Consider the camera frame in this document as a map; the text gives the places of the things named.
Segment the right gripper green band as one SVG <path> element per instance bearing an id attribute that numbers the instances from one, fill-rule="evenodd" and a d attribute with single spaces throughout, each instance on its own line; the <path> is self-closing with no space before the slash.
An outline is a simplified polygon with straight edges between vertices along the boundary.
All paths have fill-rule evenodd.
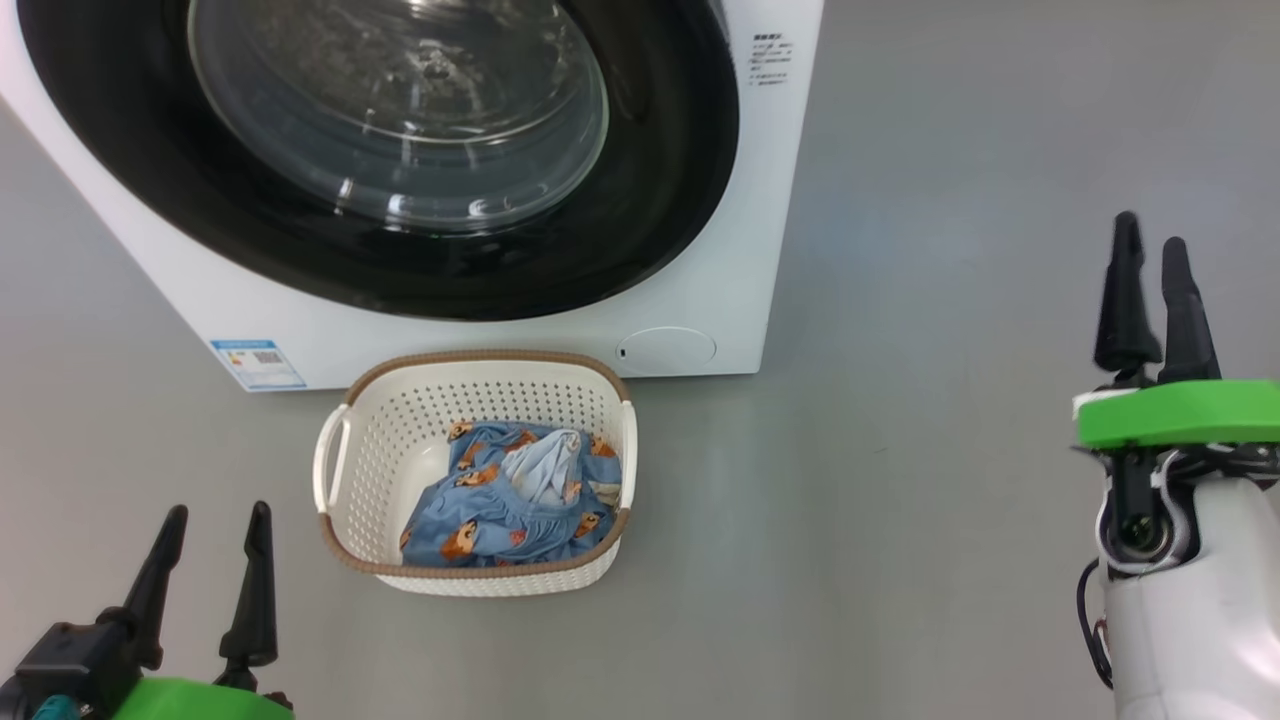
<path id="1" fill-rule="evenodd" d="M 1164 351 L 1149 325 L 1140 272 L 1146 251 L 1133 211 L 1114 219 L 1110 260 L 1094 337 L 1094 365 L 1142 375 Z M 1161 456 L 1204 450 L 1213 464 L 1247 477 L 1277 475 L 1279 388 L 1275 380 L 1222 380 L 1187 243 L 1164 245 L 1166 306 L 1161 386 L 1096 389 L 1073 400 L 1082 448 L 1108 461 L 1114 527 L 1155 527 Z"/>

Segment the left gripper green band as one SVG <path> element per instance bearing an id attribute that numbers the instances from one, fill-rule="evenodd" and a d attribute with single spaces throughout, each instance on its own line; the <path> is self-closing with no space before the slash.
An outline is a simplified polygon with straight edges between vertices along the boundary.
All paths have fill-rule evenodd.
<path id="1" fill-rule="evenodd" d="M 173 506 L 140 569 L 125 610 L 131 618 L 131 655 L 146 670 L 159 670 L 160 644 L 172 571 L 180 561 L 189 511 Z M 234 618 L 223 635 L 225 660 L 218 684 L 177 676 L 146 676 L 113 719 L 296 719 L 294 711 L 250 691 L 259 688 L 253 670 L 279 659 L 276 583 L 270 506 L 257 501 L 244 538 L 247 565 Z"/>

